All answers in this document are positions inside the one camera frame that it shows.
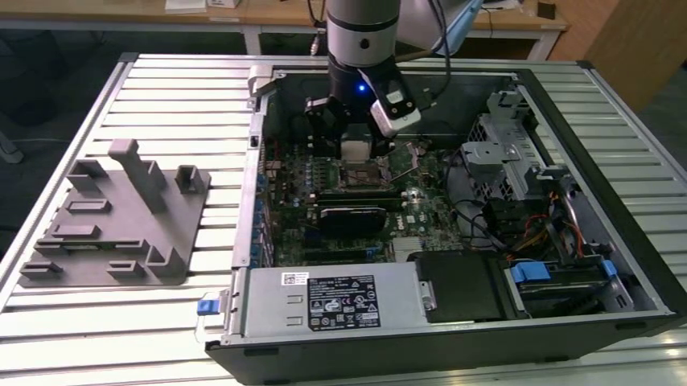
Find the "floor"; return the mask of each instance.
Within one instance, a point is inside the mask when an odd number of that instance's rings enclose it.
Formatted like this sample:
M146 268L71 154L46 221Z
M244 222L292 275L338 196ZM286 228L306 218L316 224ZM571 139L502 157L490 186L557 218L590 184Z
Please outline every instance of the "floor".
M68 62L68 75L47 86L58 103L58 116L32 127L16 125L0 113L0 127L15 140L47 138L50 142L19 142L18 147L26 160L18 165L0 163L0 257L7 250L14 230L24 222L55 166L63 157L70 140L90 111L94 100L112 71L119 55L124 51L147 53L244 54L243 38L239 34L163 34L60 31L55 39ZM307 55L311 37L308 35L264 35L263 51L267 55ZM0 50L0 90L8 87L3 82L7 74L24 71L20 62L3 55ZM12 90L4 97L15 98L26 90ZM641 119L669 148L674 157L687 167L687 70L681 69L669 86L657 95L651 105L641 112Z

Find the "slotted metal surface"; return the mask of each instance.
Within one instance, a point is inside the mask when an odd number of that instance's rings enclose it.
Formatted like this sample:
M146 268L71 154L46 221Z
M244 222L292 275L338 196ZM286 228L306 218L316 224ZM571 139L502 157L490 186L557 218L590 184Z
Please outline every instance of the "slotted metal surface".
M242 197L243 165L251 114L247 76L254 64L307 67L320 60L203 55L142 55L120 64L74 145L75 158L98 158L106 168L108 143L136 138L143 159L162 167L195 164L212 173L192 276L168 288L24 289L16 267L0 304L0 378L3 385L236 384L207 358L195 337L195 302L228 287L235 225ZM443 66L442 61L406 64ZM687 285L687 189L674 160L621 109L594 74L573 63L466 60L457 67L529 67L635 214L679 280ZM545 146L554 150L545 138ZM558 153L553 157L561 162ZM55 178L15 243L19 262L31 254L70 185ZM0 269L12 268L8 255ZM222 317L208 318L206 332L218 333ZM322 384L686 384L687 330L631 339L579 360L341 380Z

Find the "desk leg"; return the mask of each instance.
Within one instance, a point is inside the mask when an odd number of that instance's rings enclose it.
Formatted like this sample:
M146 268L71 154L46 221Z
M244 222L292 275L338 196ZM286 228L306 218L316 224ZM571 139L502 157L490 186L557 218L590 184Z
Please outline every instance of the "desk leg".
M248 55L262 55L260 47L260 26L244 26L246 51Z
M533 47L533 51L530 51L530 56L527 56L527 60L547 60L549 54L551 54L551 50L554 49L554 44L557 44L558 36L561 35L561 31L546 31L542 33L542 37L537 40L535 46Z

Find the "power supply label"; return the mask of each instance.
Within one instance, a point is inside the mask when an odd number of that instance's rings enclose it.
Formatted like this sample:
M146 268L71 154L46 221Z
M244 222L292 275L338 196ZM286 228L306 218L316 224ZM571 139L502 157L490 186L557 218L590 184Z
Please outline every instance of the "power supply label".
M381 327L375 277L308 279L308 327L314 331Z

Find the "gray plastic holder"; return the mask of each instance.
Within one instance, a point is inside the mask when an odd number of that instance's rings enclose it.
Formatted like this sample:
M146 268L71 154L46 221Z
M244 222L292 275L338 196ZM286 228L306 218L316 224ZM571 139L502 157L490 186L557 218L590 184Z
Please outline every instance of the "gray plastic holder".
M188 165L160 170L138 149L136 140L112 141L124 171L75 163L75 189L20 271L24 287L184 282L211 176Z

